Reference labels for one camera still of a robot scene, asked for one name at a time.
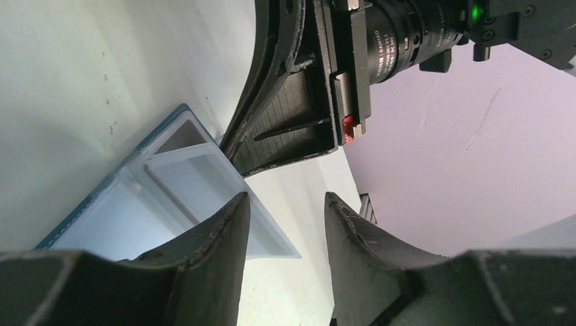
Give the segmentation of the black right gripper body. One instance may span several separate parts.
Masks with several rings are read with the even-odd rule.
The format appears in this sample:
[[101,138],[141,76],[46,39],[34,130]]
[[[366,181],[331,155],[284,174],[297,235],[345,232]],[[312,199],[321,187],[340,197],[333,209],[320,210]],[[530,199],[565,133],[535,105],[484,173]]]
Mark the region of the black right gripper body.
[[468,1],[322,1],[339,145],[372,114],[370,86],[413,66],[445,73],[464,37]]

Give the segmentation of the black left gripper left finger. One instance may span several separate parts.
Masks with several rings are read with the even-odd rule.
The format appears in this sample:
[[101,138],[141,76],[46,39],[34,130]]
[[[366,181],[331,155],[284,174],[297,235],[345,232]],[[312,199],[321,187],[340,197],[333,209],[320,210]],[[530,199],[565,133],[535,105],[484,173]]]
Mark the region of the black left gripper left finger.
[[2,325],[235,325],[251,220],[241,192],[134,260],[87,251],[1,254]]

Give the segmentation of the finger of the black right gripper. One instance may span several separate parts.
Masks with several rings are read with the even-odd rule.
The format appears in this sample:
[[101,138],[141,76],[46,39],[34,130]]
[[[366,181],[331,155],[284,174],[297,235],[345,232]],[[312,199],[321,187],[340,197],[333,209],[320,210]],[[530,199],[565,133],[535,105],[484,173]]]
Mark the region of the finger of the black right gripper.
[[244,177],[338,147],[327,1],[256,1],[249,75],[220,150]]

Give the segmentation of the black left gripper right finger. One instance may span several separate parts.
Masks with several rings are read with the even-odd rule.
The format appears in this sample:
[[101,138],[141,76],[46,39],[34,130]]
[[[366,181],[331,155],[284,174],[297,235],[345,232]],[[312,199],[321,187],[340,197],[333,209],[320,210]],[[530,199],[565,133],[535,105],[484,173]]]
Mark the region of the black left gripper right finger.
[[410,245],[325,195],[332,325],[574,325],[573,250]]

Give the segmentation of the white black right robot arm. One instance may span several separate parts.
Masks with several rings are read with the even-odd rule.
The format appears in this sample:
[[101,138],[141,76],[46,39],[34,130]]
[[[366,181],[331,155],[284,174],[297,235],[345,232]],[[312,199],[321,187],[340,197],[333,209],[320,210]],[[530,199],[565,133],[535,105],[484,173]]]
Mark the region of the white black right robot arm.
[[566,70],[574,1],[256,1],[253,60],[220,150],[242,176],[323,156],[366,131],[370,86],[445,73],[509,44]]

